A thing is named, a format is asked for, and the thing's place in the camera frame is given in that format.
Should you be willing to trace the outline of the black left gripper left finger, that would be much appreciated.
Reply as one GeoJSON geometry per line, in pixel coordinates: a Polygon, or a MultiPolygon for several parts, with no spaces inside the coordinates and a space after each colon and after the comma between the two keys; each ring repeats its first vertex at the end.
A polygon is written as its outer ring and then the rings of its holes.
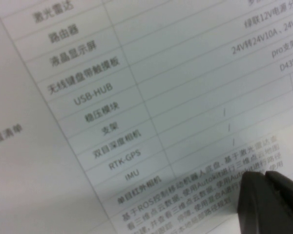
{"type": "Polygon", "coordinates": [[[262,173],[245,172],[238,200],[238,219],[242,234],[262,234],[264,202],[270,193],[269,183],[262,173]]]}

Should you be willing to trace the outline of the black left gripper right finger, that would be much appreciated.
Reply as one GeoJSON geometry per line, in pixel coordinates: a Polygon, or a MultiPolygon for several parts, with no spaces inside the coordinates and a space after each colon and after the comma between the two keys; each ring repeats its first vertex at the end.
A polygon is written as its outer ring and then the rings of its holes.
{"type": "Polygon", "coordinates": [[[281,218],[279,224],[284,231],[278,234],[293,234],[293,180],[277,171],[267,171],[265,177],[269,180],[286,218],[281,218]]]}

